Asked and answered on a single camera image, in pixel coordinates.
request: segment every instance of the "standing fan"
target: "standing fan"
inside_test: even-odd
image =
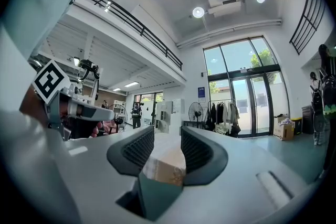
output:
[[[203,121],[203,108],[197,102],[193,102],[189,107],[189,120],[190,121],[197,121],[197,128],[198,122]]]
[[[127,120],[128,120],[128,115],[127,115],[127,111],[126,108],[120,104],[113,104],[110,105],[110,107],[113,107],[113,111],[115,112],[115,117],[114,117],[114,122],[117,125],[116,128],[116,132],[118,132],[119,127],[122,128],[122,130],[125,130],[125,126],[127,124]]]

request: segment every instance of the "trash bin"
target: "trash bin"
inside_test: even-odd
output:
[[[290,120],[294,122],[294,135],[302,133],[302,117]]]

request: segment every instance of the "clothing rack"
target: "clothing rack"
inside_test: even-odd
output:
[[[211,101],[208,102],[208,109],[211,110],[211,102],[229,101],[229,100],[236,102],[236,100],[235,100],[234,98],[230,98],[230,99],[220,99],[220,100],[211,100]]]

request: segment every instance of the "black metal railing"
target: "black metal railing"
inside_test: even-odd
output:
[[[182,70],[182,62],[179,58],[143,23],[136,19],[122,6],[113,0],[91,0],[94,5],[99,5],[106,12],[113,14],[122,22],[128,24],[132,29],[140,34],[143,38],[147,39],[156,48],[158,48],[167,58],[169,58],[177,67]]]
[[[317,31],[326,8],[324,0],[306,0],[299,24],[290,40],[298,55]]]

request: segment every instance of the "backpack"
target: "backpack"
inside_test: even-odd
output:
[[[319,112],[323,110],[323,105],[322,105],[322,93],[320,90],[320,83],[321,81],[319,81],[319,85],[316,89],[314,89],[312,87],[312,85],[310,86],[310,88],[313,90],[313,98],[311,101],[311,106],[313,107],[314,112]]]

